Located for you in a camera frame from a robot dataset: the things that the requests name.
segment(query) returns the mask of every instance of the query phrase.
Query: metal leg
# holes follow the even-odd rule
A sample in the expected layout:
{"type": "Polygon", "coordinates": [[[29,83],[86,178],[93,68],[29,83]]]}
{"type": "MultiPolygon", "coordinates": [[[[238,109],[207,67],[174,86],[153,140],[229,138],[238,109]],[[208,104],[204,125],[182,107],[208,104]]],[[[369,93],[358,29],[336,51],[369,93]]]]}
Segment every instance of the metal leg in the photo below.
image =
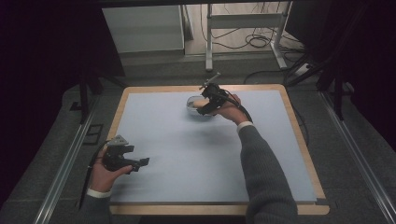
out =
{"type": "Polygon", "coordinates": [[[207,40],[206,40],[206,62],[205,68],[207,72],[211,72],[213,70],[213,55],[212,55],[212,5],[207,4],[207,40]]]}
{"type": "Polygon", "coordinates": [[[276,30],[275,39],[274,39],[274,41],[271,42],[271,48],[275,54],[275,57],[276,57],[277,63],[279,64],[280,69],[287,68],[285,60],[283,59],[283,56],[279,51],[279,42],[280,42],[280,38],[282,37],[283,30],[285,29],[285,24],[286,24],[286,19],[288,18],[290,4],[291,4],[291,2],[288,2],[286,4],[285,9],[283,10],[279,26],[277,27],[277,30],[276,30]]]}

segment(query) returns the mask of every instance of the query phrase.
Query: left hand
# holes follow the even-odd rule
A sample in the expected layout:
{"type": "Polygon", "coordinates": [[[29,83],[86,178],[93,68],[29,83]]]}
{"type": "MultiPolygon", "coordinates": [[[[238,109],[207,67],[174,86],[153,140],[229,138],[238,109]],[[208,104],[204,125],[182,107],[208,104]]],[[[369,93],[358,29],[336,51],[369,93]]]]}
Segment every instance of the left hand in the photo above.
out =
{"type": "Polygon", "coordinates": [[[92,179],[90,189],[98,192],[109,192],[113,187],[114,181],[124,174],[132,171],[132,165],[124,166],[117,171],[108,171],[102,163],[102,158],[105,155],[105,150],[101,150],[98,153],[96,162],[92,168],[92,179]]]}

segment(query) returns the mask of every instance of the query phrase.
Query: table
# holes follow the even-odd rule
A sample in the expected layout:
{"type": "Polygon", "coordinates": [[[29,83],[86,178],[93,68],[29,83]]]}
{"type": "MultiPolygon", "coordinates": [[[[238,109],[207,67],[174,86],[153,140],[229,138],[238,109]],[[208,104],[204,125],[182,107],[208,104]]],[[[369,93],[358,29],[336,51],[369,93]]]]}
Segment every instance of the table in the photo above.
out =
{"type": "MultiPolygon", "coordinates": [[[[223,89],[230,92],[233,91],[279,91],[285,108],[287,110],[290,124],[296,136],[298,146],[301,150],[304,163],[308,170],[317,201],[315,203],[298,204],[299,215],[326,215],[330,211],[329,205],[326,203],[326,197],[318,180],[314,164],[311,160],[309,152],[304,142],[303,135],[299,128],[297,119],[294,116],[290,100],[283,86],[281,85],[230,85],[221,86],[223,89]]],[[[129,93],[148,93],[148,92],[182,92],[182,91],[197,91],[197,86],[166,86],[166,87],[131,87],[125,89],[120,99],[120,104],[117,109],[115,118],[111,125],[107,139],[111,139],[117,133],[120,125],[120,119],[125,108],[125,103],[129,93]]],[[[232,204],[232,205],[181,205],[181,204],[112,204],[110,210],[117,215],[229,215],[229,216],[243,216],[246,212],[246,204],[232,204]]]]}

